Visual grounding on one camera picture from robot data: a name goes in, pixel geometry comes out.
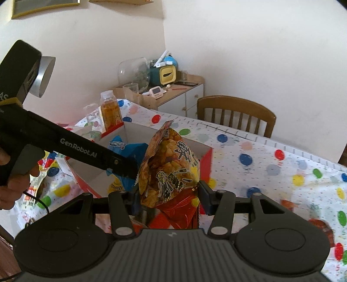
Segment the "person's left hand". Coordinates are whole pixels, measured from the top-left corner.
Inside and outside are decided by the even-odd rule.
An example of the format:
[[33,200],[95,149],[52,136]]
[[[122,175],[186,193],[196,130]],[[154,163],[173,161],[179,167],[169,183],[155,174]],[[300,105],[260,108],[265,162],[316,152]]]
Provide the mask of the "person's left hand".
[[0,199],[1,210],[11,210],[15,202],[21,198],[30,183],[30,176],[37,177],[40,174],[39,165],[35,166],[24,175],[12,175],[5,186],[1,186]]

